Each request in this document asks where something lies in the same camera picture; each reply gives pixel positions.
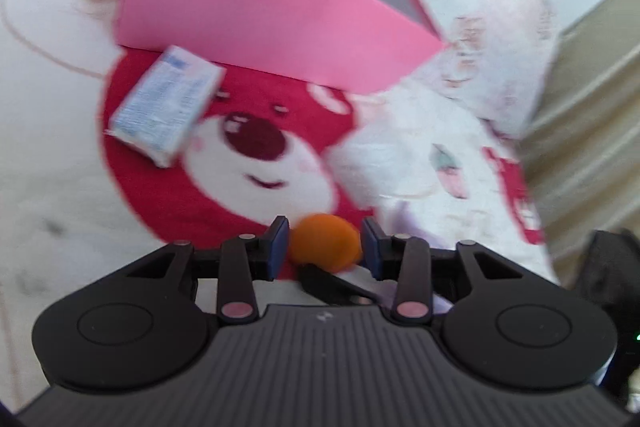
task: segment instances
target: bear ear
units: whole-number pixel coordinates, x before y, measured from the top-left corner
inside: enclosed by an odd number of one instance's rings
[[[349,102],[346,101],[344,95],[338,90],[309,83],[306,84],[306,90],[312,99],[332,113],[346,116],[353,112]]]

